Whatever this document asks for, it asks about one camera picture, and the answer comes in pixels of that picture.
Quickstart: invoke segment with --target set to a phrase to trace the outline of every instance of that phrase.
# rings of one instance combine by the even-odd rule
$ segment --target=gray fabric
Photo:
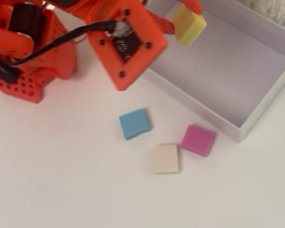
[[[237,0],[285,28],[285,0]]]

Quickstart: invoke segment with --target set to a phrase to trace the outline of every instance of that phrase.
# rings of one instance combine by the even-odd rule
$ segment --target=beige foam cube
[[[153,151],[155,173],[179,173],[179,153],[177,144],[161,144]]]

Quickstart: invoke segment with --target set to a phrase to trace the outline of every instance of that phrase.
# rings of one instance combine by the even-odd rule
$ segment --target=black cable
[[[0,77],[7,83],[14,83],[22,71],[16,67],[10,67],[0,60]]]
[[[17,62],[8,62],[8,65],[11,67],[17,67],[19,65],[22,65],[28,61],[31,61],[34,58],[39,57],[40,55],[50,51],[51,49],[58,47],[64,43],[69,42],[70,40],[73,40],[89,31],[107,31],[109,33],[113,33],[115,30],[117,21],[116,20],[108,20],[108,21],[100,21],[93,24],[85,25],[78,27],[56,39],[54,39],[49,44],[45,45],[38,51],[34,52],[33,54],[25,57],[24,59],[17,61]]]

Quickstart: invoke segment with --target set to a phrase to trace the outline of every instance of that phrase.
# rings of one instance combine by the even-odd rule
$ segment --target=blue foam cube
[[[143,108],[121,115],[119,120],[127,140],[151,129]]]

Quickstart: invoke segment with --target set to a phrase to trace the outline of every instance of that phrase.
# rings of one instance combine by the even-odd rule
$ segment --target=black cylinder
[[[35,45],[40,45],[45,24],[42,9],[34,4],[21,3],[14,6],[9,31],[32,37]]]

